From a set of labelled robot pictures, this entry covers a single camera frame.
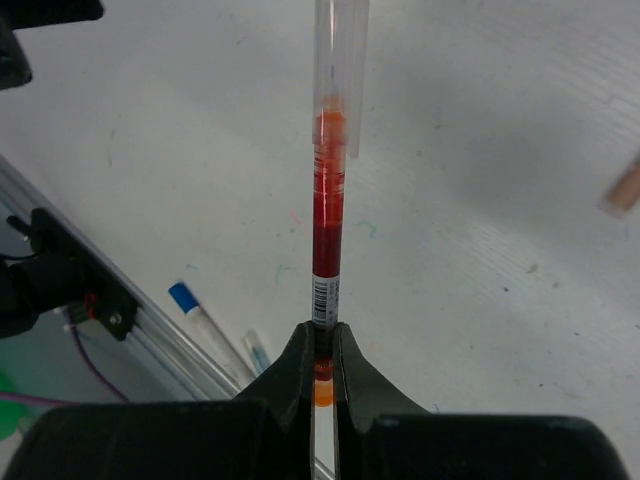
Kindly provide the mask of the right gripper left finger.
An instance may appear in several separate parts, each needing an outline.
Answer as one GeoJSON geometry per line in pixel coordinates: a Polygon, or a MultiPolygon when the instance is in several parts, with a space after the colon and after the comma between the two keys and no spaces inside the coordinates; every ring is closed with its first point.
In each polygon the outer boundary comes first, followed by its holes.
{"type": "Polygon", "coordinates": [[[233,400],[251,479],[311,479],[315,473],[314,330],[298,324],[281,355],[233,400]]]}

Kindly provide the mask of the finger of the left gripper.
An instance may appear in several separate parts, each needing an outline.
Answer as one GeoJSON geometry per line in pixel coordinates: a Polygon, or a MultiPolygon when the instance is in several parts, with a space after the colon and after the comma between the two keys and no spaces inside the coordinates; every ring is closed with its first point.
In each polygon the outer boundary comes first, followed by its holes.
{"type": "Polygon", "coordinates": [[[626,216],[639,201],[639,154],[614,182],[599,207],[615,218],[626,216]]]}

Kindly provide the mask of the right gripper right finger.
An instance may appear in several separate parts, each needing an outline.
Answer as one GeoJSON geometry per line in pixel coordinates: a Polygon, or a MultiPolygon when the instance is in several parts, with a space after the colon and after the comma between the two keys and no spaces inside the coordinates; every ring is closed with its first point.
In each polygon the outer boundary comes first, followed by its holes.
{"type": "Polygon", "coordinates": [[[431,413],[401,392],[362,353],[351,327],[333,332],[335,477],[378,479],[402,421],[431,413]]]}

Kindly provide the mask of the light blue pen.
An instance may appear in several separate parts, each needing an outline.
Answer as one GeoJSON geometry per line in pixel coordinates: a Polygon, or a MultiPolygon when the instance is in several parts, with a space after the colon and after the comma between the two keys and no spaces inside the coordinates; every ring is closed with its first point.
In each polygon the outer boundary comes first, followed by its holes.
{"type": "Polygon", "coordinates": [[[271,360],[259,335],[254,330],[248,330],[241,342],[257,375],[269,368],[271,360]]]}

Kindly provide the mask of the blue cap white marker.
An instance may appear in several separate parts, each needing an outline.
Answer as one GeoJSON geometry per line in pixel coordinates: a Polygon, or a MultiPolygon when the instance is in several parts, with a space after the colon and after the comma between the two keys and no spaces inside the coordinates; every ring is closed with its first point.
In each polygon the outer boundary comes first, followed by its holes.
{"type": "Polygon", "coordinates": [[[223,368],[233,378],[234,383],[241,387],[246,380],[242,359],[187,285],[183,282],[175,283],[168,289],[168,294],[198,330],[200,336],[222,355],[223,368]]]}

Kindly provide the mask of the red ink pen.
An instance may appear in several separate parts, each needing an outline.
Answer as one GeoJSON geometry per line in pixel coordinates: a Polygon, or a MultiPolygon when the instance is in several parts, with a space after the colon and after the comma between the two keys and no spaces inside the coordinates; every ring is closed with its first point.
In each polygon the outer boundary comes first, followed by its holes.
{"type": "Polygon", "coordinates": [[[327,96],[314,123],[312,303],[315,331],[314,405],[333,393],[333,330],[338,322],[347,121],[340,99],[327,96]]]}

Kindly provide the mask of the clear pen cap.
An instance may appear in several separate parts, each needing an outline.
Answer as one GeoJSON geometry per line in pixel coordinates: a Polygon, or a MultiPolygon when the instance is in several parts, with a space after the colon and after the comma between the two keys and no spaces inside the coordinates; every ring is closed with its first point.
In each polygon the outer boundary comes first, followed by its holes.
{"type": "Polygon", "coordinates": [[[350,159],[359,156],[368,1],[317,1],[314,12],[312,138],[321,139],[319,118],[336,111],[345,121],[350,159]]]}

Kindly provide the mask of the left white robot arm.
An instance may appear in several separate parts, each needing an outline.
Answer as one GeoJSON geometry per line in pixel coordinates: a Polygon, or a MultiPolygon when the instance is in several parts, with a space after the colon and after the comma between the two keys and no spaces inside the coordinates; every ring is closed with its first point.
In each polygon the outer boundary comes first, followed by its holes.
{"type": "MultiPolygon", "coordinates": [[[[2,1],[1,89],[22,87],[33,72],[15,30],[94,21],[104,15],[100,1],[2,1]]],[[[628,167],[605,195],[611,215],[623,216],[639,202],[639,158],[628,167]]]]}

